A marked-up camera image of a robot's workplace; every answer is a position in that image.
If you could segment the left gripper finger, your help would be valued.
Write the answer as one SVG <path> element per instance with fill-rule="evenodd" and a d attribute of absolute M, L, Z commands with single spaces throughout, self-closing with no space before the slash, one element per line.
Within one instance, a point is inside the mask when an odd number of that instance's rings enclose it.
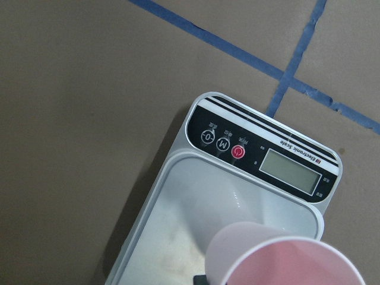
<path fill-rule="evenodd" d="M 193 285 L 208 285 L 206 275 L 195 275 L 193 277 Z"/>

